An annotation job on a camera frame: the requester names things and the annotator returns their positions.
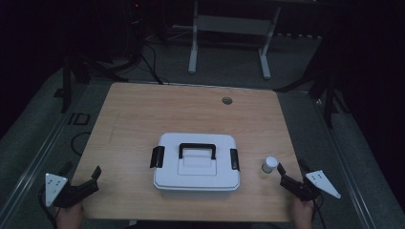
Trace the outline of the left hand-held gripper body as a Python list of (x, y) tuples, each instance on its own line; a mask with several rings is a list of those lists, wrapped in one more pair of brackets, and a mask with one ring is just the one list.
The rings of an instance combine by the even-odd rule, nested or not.
[(72, 186), (66, 177), (45, 175), (45, 203), (47, 207), (69, 208), (98, 191), (98, 175), (78, 186)]

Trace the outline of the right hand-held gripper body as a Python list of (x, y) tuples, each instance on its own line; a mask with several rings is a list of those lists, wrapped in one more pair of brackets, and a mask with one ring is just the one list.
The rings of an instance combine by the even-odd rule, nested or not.
[(280, 175), (280, 185), (302, 201), (316, 200), (322, 193), (329, 194), (335, 198), (341, 198), (340, 193), (322, 170), (305, 174), (303, 182), (289, 177), (286, 172), (281, 172)]

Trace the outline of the small white bottle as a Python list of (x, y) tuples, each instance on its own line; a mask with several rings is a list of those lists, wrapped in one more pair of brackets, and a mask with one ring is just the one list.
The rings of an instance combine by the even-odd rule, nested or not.
[(274, 169), (277, 168), (279, 161), (274, 156), (268, 156), (264, 163), (262, 164), (262, 171), (266, 174), (270, 174)]

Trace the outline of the white box lid black handle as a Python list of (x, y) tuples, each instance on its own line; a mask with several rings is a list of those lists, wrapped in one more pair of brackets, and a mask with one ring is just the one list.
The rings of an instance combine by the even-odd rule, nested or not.
[(164, 191), (232, 192), (240, 186), (231, 135), (165, 133), (153, 149), (154, 185)]

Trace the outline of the white storage box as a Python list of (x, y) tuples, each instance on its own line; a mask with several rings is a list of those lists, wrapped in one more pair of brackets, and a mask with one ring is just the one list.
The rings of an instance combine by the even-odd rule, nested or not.
[(227, 199), (231, 195), (231, 192), (163, 190), (161, 194), (164, 198), (211, 200), (211, 199)]

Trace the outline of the person's right hand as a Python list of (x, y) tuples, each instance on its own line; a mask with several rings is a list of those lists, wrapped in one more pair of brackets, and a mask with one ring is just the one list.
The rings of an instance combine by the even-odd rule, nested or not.
[(291, 205), (291, 218), (295, 229), (312, 229), (314, 206), (311, 201), (295, 198)]

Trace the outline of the person's left hand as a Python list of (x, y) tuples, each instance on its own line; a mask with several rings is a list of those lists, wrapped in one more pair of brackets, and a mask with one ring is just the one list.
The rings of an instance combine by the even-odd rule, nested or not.
[(58, 208), (55, 222), (57, 229), (81, 229), (83, 219), (83, 205), (79, 202), (69, 208)]

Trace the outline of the black metal stand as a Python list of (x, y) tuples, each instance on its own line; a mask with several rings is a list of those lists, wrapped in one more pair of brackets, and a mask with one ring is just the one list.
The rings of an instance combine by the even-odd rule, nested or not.
[(69, 53), (64, 58), (62, 67), (62, 88), (58, 90), (62, 98), (62, 113), (66, 113), (72, 103), (72, 74), (75, 75), (75, 78), (79, 82), (89, 83), (90, 75), (87, 70), (88, 66), (113, 81), (127, 82), (126, 78), (118, 76), (113, 70), (107, 69), (89, 56), (80, 52)]
[(337, 57), (335, 46), (324, 38), (307, 65), (303, 76), (284, 87), (274, 89), (274, 92), (286, 93), (312, 81), (309, 97), (318, 100), (323, 94), (325, 95), (323, 118), (327, 126), (332, 128), (331, 115), (338, 76)]

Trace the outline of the white metal desk frame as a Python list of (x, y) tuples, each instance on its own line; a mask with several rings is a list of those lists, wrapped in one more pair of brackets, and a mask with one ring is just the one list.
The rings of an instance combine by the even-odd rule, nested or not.
[(272, 14), (272, 18), (267, 20), (199, 14), (199, 0), (194, 0), (192, 45), (189, 56), (188, 72), (195, 73), (197, 70), (198, 31), (228, 32), (262, 35), (266, 38), (264, 46), (258, 50), (258, 55), (263, 78), (270, 79), (271, 73), (266, 54), (273, 37), (280, 12), (281, 8), (276, 7), (274, 13)]

